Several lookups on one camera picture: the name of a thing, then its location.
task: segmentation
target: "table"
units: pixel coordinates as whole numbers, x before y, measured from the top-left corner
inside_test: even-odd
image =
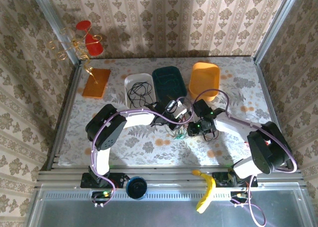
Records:
[[[250,57],[160,58],[91,60],[94,68],[110,69],[103,99],[82,97],[88,74],[82,72],[71,111],[65,139],[60,149],[59,165],[89,165],[90,145],[86,124],[107,103],[118,110],[125,106],[124,79],[130,74],[149,73],[166,66],[179,68],[188,87],[192,66],[210,62],[221,69],[220,89],[230,97],[229,112],[253,122],[270,120],[268,107]],[[219,94],[209,105],[224,108],[225,97]],[[110,152],[110,165],[231,165],[250,155],[243,140],[220,133],[216,140],[202,137],[175,139],[165,126],[135,126],[124,129]]]

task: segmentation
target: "damask wallpaper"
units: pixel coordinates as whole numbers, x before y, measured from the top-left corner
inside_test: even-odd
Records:
[[[296,1],[260,65],[318,215],[318,0]]]
[[[99,58],[252,55],[282,0],[51,0],[65,26],[90,20]]]
[[[22,226],[69,83],[35,0],[0,0],[0,227]]]

